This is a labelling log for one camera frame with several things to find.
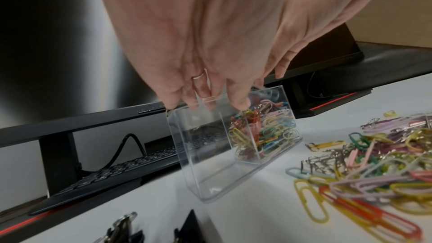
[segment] white desk surface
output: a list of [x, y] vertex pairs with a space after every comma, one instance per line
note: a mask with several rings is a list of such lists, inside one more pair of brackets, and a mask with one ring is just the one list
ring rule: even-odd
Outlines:
[[[344, 215], [324, 204], [330, 215], [326, 224], [312, 222], [294, 190], [287, 167], [299, 167], [309, 157], [306, 142], [348, 140], [348, 133], [371, 118], [394, 110], [400, 115], [432, 111], [432, 74], [375, 88], [372, 94], [316, 117], [298, 120], [303, 143], [276, 159], [225, 196], [201, 203], [186, 188], [183, 174], [172, 173], [70, 219], [24, 242], [94, 242], [120, 216], [136, 211], [134, 228], [143, 229], [146, 243], [173, 241], [191, 209], [195, 210], [209, 243], [377, 242]], [[386, 210], [418, 224], [424, 242], [432, 242], [432, 217], [411, 216]]]

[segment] black keyboard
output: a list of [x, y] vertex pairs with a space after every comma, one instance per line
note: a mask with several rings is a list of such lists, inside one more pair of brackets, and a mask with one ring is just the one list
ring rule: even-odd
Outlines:
[[[192, 146], [194, 149], [201, 149], [214, 143], [219, 143], [218, 150], [225, 151], [226, 149], [230, 149], [228, 139], [226, 136], [224, 137], [224, 135], [220, 134], [211, 134], [194, 140]], [[209, 151], [202, 151], [200, 156], [211, 157], [214, 155], [214, 152], [214, 148], [210, 147]], [[79, 198], [89, 196], [130, 180], [150, 175], [176, 164], [179, 164], [176, 148], [170, 147], [147, 156], [99, 170], [42, 201], [33, 207], [28, 212], [28, 215], [33, 216], [49, 211]]]

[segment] plastic container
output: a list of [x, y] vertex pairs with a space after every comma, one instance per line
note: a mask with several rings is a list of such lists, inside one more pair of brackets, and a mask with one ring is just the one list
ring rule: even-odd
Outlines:
[[168, 124], [188, 188], [212, 202], [302, 139], [281, 86], [249, 94], [239, 112], [222, 96], [198, 109], [171, 110]]

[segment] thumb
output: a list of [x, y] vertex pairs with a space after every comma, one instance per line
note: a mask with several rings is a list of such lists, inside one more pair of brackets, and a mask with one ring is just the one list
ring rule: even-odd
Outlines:
[[252, 81], [234, 82], [230, 79], [226, 80], [226, 93], [228, 100], [233, 107], [238, 110], [246, 110], [251, 106], [251, 101], [248, 98], [251, 92]]

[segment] hand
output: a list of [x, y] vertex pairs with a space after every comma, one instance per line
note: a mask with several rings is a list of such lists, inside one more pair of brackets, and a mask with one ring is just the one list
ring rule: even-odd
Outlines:
[[217, 98], [225, 84], [234, 107], [249, 107], [282, 0], [103, 1], [126, 56], [167, 109], [181, 99], [195, 107], [195, 92]]
[[283, 78], [291, 60], [308, 43], [342, 25], [371, 0], [283, 0], [279, 29], [271, 49], [265, 72], [274, 69], [277, 79]]

